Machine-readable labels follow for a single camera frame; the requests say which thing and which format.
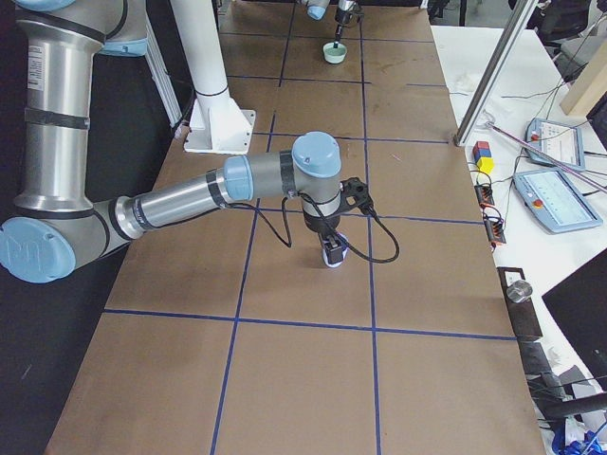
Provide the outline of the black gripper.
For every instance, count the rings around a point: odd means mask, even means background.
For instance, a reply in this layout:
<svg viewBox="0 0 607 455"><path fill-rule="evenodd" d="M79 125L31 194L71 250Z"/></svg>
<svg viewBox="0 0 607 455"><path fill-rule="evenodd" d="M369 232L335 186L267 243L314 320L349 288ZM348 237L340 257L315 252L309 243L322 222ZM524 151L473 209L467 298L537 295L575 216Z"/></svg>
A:
<svg viewBox="0 0 607 455"><path fill-rule="evenodd" d="M316 232L323 242L323 261L327 266L339 266L343 262L343 247L337 239L335 231L340 223L339 215L329 217L313 216L306 211L303 213L305 225Z"/></svg>
<svg viewBox="0 0 607 455"><path fill-rule="evenodd" d="M364 13L361 8L352 8L349 10L337 9L335 14L335 20L337 22L335 30L335 38L333 47L338 48L342 37L343 28L352 27L354 24L359 24L361 19L364 17Z"/></svg>

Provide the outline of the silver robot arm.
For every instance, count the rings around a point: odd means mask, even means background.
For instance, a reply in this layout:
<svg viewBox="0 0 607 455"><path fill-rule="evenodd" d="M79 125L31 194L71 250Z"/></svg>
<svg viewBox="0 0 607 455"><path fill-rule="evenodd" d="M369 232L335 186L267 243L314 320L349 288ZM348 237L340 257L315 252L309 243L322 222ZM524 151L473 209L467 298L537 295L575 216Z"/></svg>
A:
<svg viewBox="0 0 607 455"><path fill-rule="evenodd" d="M338 142L324 132L250 154L255 114L230 94L209 1L16 1L28 42L18 192L1 225L1 264L32 283L63 279L144 234L268 197L297 199L326 264L342 262L345 187ZM154 186L174 130L145 54L148 22L167 26L187 67L194 127L187 151L215 170Z"/></svg>
<svg viewBox="0 0 607 455"><path fill-rule="evenodd" d="M320 21L325 15L330 0L308 0L298 1L306 7L307 15L317 21ZM359 24L362 17L364 16L362 7L355 0L339 0L336 13L336 30L335 38L333 41L333 47L338 48L342 38L343 31L352 26L353 24Z"/></svg>

